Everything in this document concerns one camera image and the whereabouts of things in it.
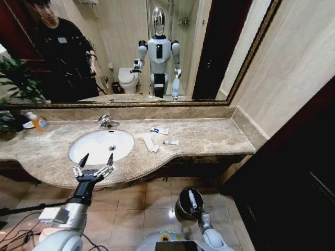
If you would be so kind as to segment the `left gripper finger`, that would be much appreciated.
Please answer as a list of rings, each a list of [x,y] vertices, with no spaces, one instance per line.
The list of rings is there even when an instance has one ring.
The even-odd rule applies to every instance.
[[[88,160],[89,154],[87,153],[76,166],[73,166],[73,172],[75,177],[83,177],[82,168],[85,166]]]
[[[100,176],[107,177],[108,175],[110,175],[110,173],[114,170],[113,163],[114,163],[114,155],[113,153],[111,153],[107,161],[107,164],[103,168],[97,171],[97,177]]]

